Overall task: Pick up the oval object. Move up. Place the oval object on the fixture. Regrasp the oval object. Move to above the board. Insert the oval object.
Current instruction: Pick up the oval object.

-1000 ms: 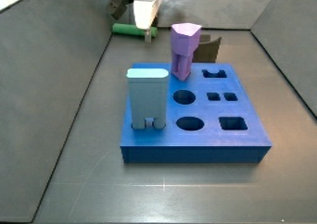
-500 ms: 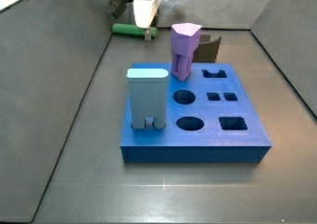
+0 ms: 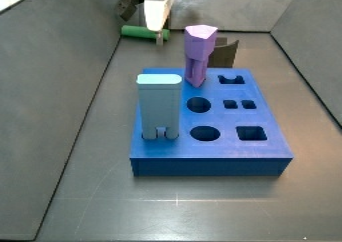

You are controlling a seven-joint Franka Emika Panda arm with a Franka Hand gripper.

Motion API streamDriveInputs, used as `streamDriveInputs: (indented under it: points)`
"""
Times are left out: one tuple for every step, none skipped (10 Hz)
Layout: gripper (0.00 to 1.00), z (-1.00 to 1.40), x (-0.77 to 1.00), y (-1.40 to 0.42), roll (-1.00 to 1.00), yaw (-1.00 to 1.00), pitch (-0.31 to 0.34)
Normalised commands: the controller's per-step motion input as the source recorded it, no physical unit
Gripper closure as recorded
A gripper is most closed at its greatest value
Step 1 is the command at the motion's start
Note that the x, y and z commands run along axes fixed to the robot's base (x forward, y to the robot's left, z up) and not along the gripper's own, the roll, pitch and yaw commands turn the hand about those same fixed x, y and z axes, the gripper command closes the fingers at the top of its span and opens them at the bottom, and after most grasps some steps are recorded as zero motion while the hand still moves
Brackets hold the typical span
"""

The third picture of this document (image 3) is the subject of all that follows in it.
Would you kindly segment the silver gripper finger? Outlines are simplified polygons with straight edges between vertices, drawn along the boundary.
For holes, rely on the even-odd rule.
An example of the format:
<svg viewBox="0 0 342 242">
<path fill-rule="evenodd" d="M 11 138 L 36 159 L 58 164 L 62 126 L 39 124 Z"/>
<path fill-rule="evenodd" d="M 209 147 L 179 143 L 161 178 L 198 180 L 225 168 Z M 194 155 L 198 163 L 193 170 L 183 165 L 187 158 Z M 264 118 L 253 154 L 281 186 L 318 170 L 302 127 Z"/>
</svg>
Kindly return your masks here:
<svg viewBox="0 0 342 242">
<path fill-rule="evenodd" d="M 165 42 L 165 40 L 163 40 L 163 31 L 161 30 L 161 31 L 157 32 L 157 45 L 162 46 L 163 42 Z"/>
</svg>

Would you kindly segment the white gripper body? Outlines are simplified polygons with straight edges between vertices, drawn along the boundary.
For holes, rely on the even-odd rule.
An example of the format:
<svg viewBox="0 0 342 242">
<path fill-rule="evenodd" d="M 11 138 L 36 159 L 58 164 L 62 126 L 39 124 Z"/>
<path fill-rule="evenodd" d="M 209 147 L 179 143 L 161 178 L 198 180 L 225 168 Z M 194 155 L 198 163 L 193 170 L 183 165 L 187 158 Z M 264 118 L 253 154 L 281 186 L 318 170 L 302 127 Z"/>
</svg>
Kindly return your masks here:
<svg viewBox="0 0 342 242">
<path fill-rule="evenodd" d="M 145 0 L 146 25 L 151 31 L 161 31 L 167 20 L 174 0 Z"/>
</svg>

